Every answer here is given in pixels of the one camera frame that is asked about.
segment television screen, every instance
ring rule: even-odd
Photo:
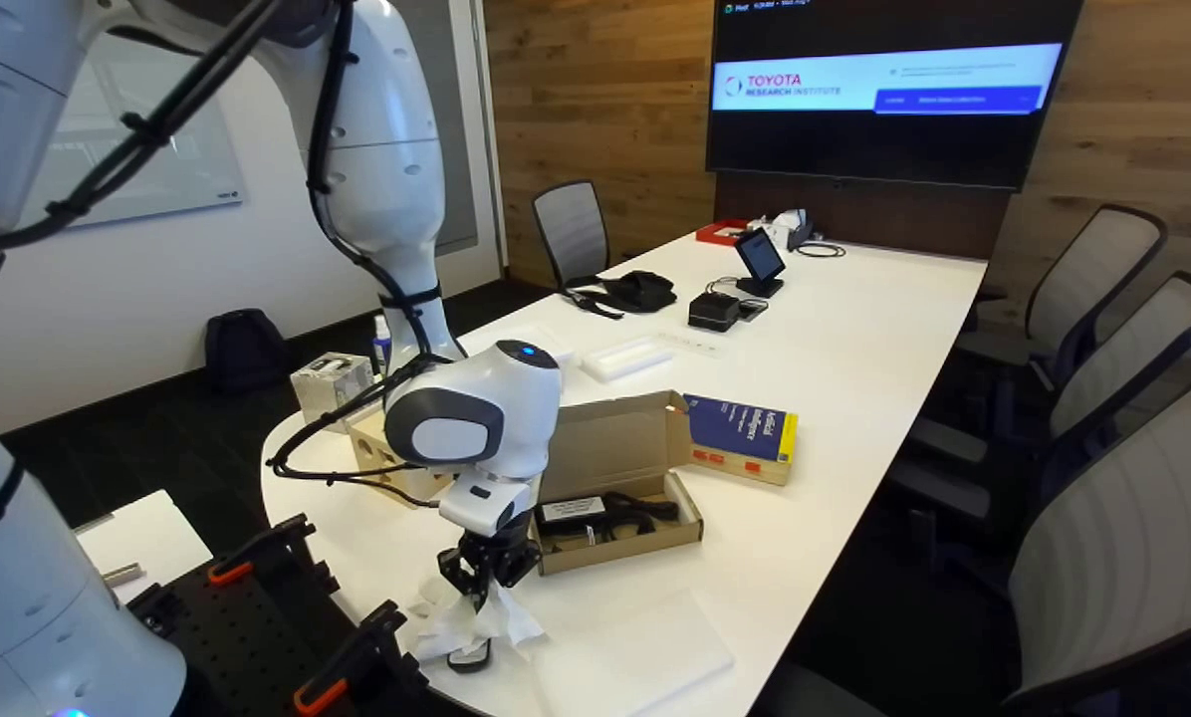
[[[717,0],[711,166],[1024,188],[1078,0]]]

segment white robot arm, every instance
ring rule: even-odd
[[[64,229],[144,158],[112,165],[112,180],[16,229],[99,34],[144,34],[225,64],[210,48],[239,24],[261,34],[253,58],[287,97],[316,214],[383,283],[395,362],[440,360],[392,391],[392,447],[417,468],[457,472],[441,514],[472,543],[520,538],[547,472],[563,380],[537,348],[504,342],[464,360],[448,332],[436,263],[440,131],[408,24],[385,0],[0,0],[0,257]],[[144,141],[170,131],[158,115],[132,127]],[[465,589],[457,554],[448,574]],[[170,712],[182,676],[182,658],[112,605],[47,494],[0,447],[0,712]]]

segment wooden wall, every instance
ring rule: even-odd
[[[601,188],[616,257],[712,218],[711,7],[711,0],[486,0],[512,275],[547,283],[530,196],[558,180],[586,176]],[[1008,324],[1105,201],[1171,225],[1171,247],[1121,308],[1144,301],[1166,273],[1191,273],[1191,0],[1082,0],[1028,188],[1008,204],[991,257],[991,283],[1017,294],[999,311]],[[987,206],[938,214],[987,229]]]

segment gray office chair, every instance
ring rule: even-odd
[[[1098,206],[1035,283],[1021,336],[982,328],[959,336],[931,399],[938,415],[982,415],[975,425],[1013,431],[1021,407],[1044,407],[1093,354],[1105,308],[1159,247],[1162,225],[1156,214]],[[964,383],[983,387],[975,409],[954,407]]]
[[[1113,415],[1191,350],[1191,275],[1171,275],[1069,380],[1035,444],[1004,444],[919,420],[891,485],[983,538],[1017,538],[1032,509],[1113,444]]]
[[[604,225],[594,184],[558,184],[533,201],[558,286],[589,283],[604,273]]]
[[[1039,509],[1008,574],[1008,610],[1021,687],[1004,712],[1078,704],[1191,646],[1191,391]],[[802,704],[877,712],[820,674],[794,671],[785,694],[777,717],[809,712]]]

